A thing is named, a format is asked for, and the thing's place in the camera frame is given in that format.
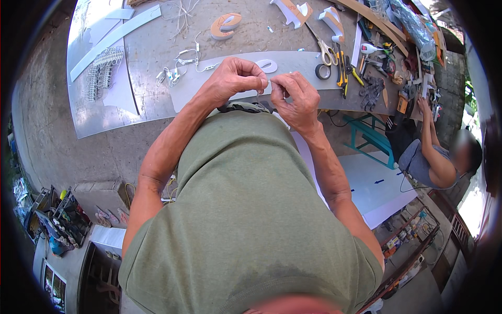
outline brick wall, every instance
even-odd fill
[[[462,125],[465,105],[465,59],[451,51],[446,52],[446,69],[435,64],[436,85],[440,89],[439,103],[443,108],[436,122],[436,131],[441,146],[448,149],[450,141]]]

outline gray shirt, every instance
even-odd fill
[[[302,292],[351,314],[382,276],[317,194],[284,124],[233,111],[207,118],[190,140],[176,202],[136,233],[118,279],[146,313],[241,314]]]
[[[448,160],[451,160],[450,154],[446,149],[436,145],[432,145],[432,147],[438,153],[440,153],[441,156],[443,156]],[[401,171],[406,171],[418,182],[426,186],[430,186],[431,188],[434,188],[436,190],[443,189],[438,187],[431,181],[431,178],[429,176],[429,169],[431,168],[431,165],[422,154],[422,142],[420,142],[420,139],[414,140],[408,146],[408,148],[403,152],[403,154],[399,158],[398,164],[399,164],[399,169],[401,169]],[[455,172],[456,172],[455,182],[451,186],[454,186],[460,178],[458,171],[455,170]]]

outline person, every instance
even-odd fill
[[[441,147],[436,135],[432,111],[427,100],[419,98],[417,105],[423,115],[422,133],[411,119],[401,128],[394,125],[394,117],[383,116],[387,136],[399,169],[418,182],[434,189],[454,186],[466,173],[476,173],[481,165],[481,145],[469,130],[458,130],[449,150]]]
[[[255,63],[224,59],[138,174],[119,282],[143,311],[355,313],[380,285],[381,248],[317,121],[317,90],[298,72],[270,81],[272,103],[310,148],[329,208],[274,115],[206,118],[237,92],[263,93],[269,83]],[[163,206],[177,164],[176,201]]]

